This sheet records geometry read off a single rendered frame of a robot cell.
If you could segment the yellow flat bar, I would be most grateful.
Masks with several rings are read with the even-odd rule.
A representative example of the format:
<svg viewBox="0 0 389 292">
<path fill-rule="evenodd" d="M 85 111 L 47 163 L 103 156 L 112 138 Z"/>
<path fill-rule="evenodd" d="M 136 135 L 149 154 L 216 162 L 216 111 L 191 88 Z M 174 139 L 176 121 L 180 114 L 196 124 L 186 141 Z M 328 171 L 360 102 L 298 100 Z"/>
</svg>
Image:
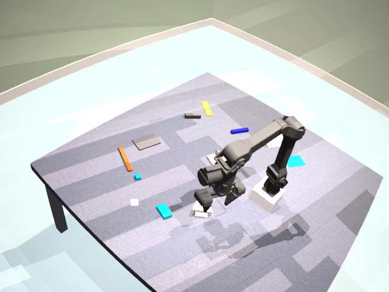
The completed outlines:
<svg viewBox="0 0 389 292">
<path fill-rule="evenodd" d="M 202 102 L 202 106 L 204 107 L 204 110 L 205 110 L 205 113 L 207 116 L 213 115 L 207 102 Z"/>
</svg>

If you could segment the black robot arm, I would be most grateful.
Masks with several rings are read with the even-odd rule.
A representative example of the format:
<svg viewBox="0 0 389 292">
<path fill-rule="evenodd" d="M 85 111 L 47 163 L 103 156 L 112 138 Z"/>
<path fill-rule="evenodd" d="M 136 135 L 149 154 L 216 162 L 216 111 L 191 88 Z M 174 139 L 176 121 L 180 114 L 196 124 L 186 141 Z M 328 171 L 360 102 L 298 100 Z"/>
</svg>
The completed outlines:
<svg viewBox="0 0 389 292">
<path fill-rule="evenodd" d="M 287 164 L 294 149 L 295 142 L 302 139 L 306 128 L 297 120 L 295 116 L 277 117 L 268 126 L 257 131 L 245 140 L 236 140 L 226 145 L 215 157 L 215 165 L 206 166 L 198 170 L 198 180 L 202 186 L 211 187 L 212 184 L 221 181 L 230 183 L 235 179 L 237 171 L 244 167 L 252 154 L 261 147 L 283 135 L 279 152 L 273 164 L 267 167 L 264 186 L 261 188 L 271 198 L 280 189 L 287 185 Z M 224 161 L 222 157 L 227 161 Z"/>
</svg>

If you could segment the cyan rectangular block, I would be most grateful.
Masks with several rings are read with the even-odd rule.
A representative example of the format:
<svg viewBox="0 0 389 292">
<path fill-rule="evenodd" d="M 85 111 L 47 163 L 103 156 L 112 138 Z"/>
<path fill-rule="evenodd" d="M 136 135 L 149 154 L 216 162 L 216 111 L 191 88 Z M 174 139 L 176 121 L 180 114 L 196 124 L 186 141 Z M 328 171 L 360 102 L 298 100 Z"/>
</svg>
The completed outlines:
<svg viewBox="0 0 389 292">
<path fill-rule="evenodd" d="M 167 207 L 167 205 L 165 203 L 156 206 L 156 208 L 159 211 L 163 220 L 166 220 L 167 218 L 170 218 L 173 216 L 173 214 L 170 212 L 169 208 Z"/>
</svg>

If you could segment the cyan flat square plate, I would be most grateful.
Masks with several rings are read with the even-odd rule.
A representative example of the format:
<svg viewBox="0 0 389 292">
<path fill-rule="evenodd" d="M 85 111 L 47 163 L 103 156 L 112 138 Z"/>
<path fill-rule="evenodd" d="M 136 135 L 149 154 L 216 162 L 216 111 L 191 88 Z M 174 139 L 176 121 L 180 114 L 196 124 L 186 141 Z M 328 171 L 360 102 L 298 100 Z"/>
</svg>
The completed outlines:
<svg viewBox="0 0 389 292">
<path fill-rule="evenodd" d="M 299 155 L 289 157 L 289 161 L 288 161 L 289 167 L 295 167 L 299 165 L 305 165 L 305 163 L 302 161 Z"/>
</svg>

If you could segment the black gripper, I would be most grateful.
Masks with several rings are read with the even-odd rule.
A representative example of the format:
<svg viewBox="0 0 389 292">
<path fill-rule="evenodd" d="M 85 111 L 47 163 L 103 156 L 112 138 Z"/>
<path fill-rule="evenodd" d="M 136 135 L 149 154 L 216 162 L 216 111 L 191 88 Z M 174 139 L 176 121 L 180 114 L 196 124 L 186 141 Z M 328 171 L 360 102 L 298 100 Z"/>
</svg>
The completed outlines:
<svg viewBox="0 0 389 292">
<path fill-rule="evenodd" d="M 226 196 L 224 204 L 227 206 L 246 191 L 246 187 L 239 179 L 234 179 L 232 182 L 217 182 L 212 184 L 212 187 L 214 190 L 212 192 L 203 188 L 195 190 L 194 193 L 194 197 L 203 206 L 205 213 L 211 208 L 214 198 Z"/>
</svg>

